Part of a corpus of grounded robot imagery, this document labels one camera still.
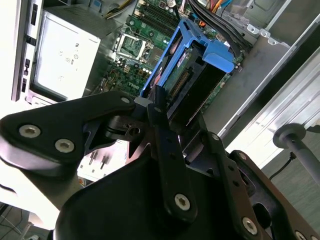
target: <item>label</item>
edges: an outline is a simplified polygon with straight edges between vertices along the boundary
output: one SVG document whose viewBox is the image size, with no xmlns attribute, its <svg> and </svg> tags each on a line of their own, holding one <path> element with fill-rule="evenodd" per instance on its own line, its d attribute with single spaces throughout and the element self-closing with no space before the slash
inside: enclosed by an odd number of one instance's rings
<svg viewBox="0 0 320 240">
<path fill-rule="evenodd" d="M 182 57 L 179 59 L 179 61 L 178 61 L 178 63 L 177 63 L 177 67 L 179 68 L 180 67 L 180 65 L 182 64 L 182 62 L 185 60 L 185 58 L 186 58 L 186 53 L 184 53 L 183 55 L 182 55 Z"/>
</svg>

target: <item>blue wire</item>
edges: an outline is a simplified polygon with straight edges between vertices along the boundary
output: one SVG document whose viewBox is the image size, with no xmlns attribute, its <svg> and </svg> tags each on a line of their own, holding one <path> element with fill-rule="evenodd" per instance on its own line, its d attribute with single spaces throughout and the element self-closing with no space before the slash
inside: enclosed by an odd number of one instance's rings
<svg viewBox="0 0 320 240">
<path fill-rule="evenodd" d="M 232 0 L 226 0 L 225 2 L 221 3 L 220 6 L 223 8 L 223 7 L 227 6 L 231 2 L 232 2 Z"/>
</svg>

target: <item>bolt head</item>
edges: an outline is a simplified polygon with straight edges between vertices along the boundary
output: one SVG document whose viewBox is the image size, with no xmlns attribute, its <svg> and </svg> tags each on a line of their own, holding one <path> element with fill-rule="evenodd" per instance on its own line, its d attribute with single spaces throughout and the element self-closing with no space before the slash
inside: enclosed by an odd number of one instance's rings
<svg viewBox="0 0 320 240">
<path fill-rule="evenodd" d="M 214 140 L 219 141 L 219 137 L 217 135 L 212 134 L 212 137 L 213 137 Z"/>
<path fill-rule="evenodd" d="M 161 109 L 158 108 L 158 107 L 155 107 L 154 110 L 156 110 L 158 113 L 161 113 L 161 112 L 162 112 Z"/>
<path fill-rule="evenodd" d="M 244 217 L 242 219 L 242 224 L 243 224 L 244 228 L 252 235 L 258 234 L 258 229 L 257 229 L 255 223 L 250 218 Z"/>
<path fill-rule="evenodd" d="M 35 125 L 27 124 L 19 128 L 19 133 L 22 137 L 33 139 L 41 134 L 41 130 Z"/>
<path fill-rule="evenodd" d="M 183 211 L 188 211 L 190 209 L 189 199 L 181 193 L 174 196 L 174 202 Z"/>
<path fill-rule="evenodd" d="M 239 157 L 243 160 L 247 160 L 246 155 L 244 155 L 242 152 L 239 153 Z"/>
<path fill-rule="evenodd" d="M 303 234 L 299 231 L 295 231 L 295 235 L 299 240 L 307 240 L 305 236 L 303 236 Z"/>
<path fill-rule="evenodd" d="M 126 97 L 121 98 L 122 102 L 125 102 L 126 104 L 130 103 L 130 100 Z"/>
<path fill-rule="evenodd" d="M 75 149 L 75 144 L 69 139 L 65 138 L 56 141 L 54 146 L 59 152 L 64 154 L 71 153 Z"/>
</svg>

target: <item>blue drive bracket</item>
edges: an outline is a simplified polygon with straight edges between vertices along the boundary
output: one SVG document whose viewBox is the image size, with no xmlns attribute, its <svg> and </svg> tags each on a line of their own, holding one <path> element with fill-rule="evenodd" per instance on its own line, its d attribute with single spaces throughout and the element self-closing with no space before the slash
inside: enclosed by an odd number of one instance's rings
<svg viewBox="0 0 320 240">
<path fill-rule="evenodd" d="M 164 50 L 159 62 L 154 68 L 154 71 L 149 76 L 141 90 L 141 97 L 148 97 L 153 84 L 157 84 L 161 87 L 164 86 L 171 72 L 179 63 L 185 49 L 190 48 L 193 42 L 197 42 L 199 45 L 205 47 L 202 60 L 206 63 L 224 71 L 225 73 L 230 73 L 235 68 L 233 63 L 234 55 L 228 51 L 227 46 L 218 40 L 208 39 L 201 32 L 201 29 L 191 20 L 183 18 L 174 31 L 168 47 Z"/>
</svg>

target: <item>motherboard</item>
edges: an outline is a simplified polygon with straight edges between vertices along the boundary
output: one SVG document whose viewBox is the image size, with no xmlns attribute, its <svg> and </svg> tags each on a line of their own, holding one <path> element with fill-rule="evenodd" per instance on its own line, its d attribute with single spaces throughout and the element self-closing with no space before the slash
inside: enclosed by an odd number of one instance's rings
<svg viewBox="0 0 320 240">
<path fill-rule="evenodd" d="M 176 1 L 180 8 L 181 1 Z M 189 6 L 179 17 L 189 18 L 201 28 L 203 34 L 210 40 L 220 39 L 217 31 L 201 22 Z M 112 61 L 109 63 L 103 91 L 120 90 L 137 97 L 144 84 L 161 59 L 174 34 L 179 19 L 173 8 L 165 0 L 138 0 L 132 15 L 126 19 L 125 26 L 119 31 L 112 50 Z M 212 92 L 202 111 L 210 105 L 215 96 L 229 79 L 230 75 Z"/>
</svg>

